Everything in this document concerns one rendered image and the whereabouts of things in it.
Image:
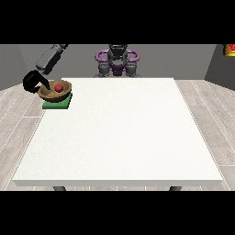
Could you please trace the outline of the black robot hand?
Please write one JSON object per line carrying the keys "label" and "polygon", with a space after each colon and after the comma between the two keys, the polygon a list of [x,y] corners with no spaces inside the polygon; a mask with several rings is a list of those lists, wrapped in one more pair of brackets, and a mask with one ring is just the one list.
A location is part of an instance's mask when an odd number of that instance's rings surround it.
{"label": "black robot hand", "polygon": [[38,83],[42,83],[45,87],[50,90],[50,83],[49,81],[38,71],[33,70],[30,71],[24,78],[23,78],[23,87],[26,91],[35,94],[39,90]]}

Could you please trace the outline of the brown wooden bowl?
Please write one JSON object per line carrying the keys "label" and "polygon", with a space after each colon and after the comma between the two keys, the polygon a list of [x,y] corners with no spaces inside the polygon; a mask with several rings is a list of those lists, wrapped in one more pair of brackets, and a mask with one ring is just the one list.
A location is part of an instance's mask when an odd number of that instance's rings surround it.
{"label": "brown wooden bowl", "polygon": [[[61,92],[55,91],[55,86],[57,84],[60,84],[63,89]],[[50,81],[50,90],[46,88],[44,84],[40,86],[40,89],[38,90],[38,95],[40,98],[47,102],[51,103],[59,103],[63,100],[65,100],[72,91],[72,84],[70,82],[64,81],[64,80],[55,80]]]}

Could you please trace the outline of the green square pad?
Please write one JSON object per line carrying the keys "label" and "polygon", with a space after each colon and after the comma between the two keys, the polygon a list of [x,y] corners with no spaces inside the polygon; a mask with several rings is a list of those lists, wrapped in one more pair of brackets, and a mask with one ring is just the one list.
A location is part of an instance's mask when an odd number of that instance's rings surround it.
{"label": "green square pad", "polygon": [[45,101],[42,105],[42,108],[43,109],[67,109],[69,107],[72,97],[73,97],[73,94],[69,94],[64,100],[58,103]]}

